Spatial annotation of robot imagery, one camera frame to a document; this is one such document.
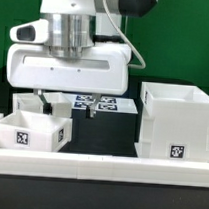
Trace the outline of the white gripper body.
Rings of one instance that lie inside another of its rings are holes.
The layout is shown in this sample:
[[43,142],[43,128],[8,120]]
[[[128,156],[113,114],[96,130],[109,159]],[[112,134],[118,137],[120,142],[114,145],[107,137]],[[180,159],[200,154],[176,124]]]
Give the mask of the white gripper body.
[[79,59],[53,57],[46,46],[14,44],[7,53],[7,79],[26,89],[123,95],[131,56],[121,43],[97,43]]

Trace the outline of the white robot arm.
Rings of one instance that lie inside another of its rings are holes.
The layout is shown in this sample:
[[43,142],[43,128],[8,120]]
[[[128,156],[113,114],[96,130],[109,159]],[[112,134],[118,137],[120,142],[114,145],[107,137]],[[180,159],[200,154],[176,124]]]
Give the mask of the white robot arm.
[[42,0],[40,18],[10,31],[7,79],[36,92],[123,95],[138,50],[120,30],[122,17],[142,17],[159,0]]

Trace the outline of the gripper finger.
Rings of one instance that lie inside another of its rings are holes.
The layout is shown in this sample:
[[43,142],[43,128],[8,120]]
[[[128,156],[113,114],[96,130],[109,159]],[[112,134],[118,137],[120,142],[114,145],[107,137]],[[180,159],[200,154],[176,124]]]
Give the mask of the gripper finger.
[[86,118],[87,119],[94,119],[96,116],[96,106],[99,104],[101,100],[100,94],[93,94],[92,95],[93,103],[86,108]]
[[52,105],[50,103],[48,103],[48,101],[46,100],[45,96],[43,95],[43,91],[40,89],[34,89],[33,93],[35,95],[38,95],[38,97],[42,101],[43,113],[50,115],[52,113]]

